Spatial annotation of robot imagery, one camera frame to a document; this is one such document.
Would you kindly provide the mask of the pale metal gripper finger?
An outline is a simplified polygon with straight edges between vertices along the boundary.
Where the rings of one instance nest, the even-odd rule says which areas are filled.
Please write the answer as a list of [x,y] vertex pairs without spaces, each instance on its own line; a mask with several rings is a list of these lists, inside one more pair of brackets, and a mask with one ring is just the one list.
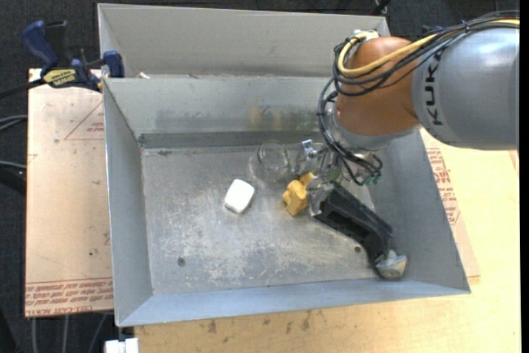
[[302,141],[297,148],[293,160],[293,174],[306,174],[311,172],[317,159],[317,150],[312,140]]
[[307,185],[307,201],[311,217],[322,213],[322,204],[327,200],[333,190],[333,183],[321,179],[313,179]]

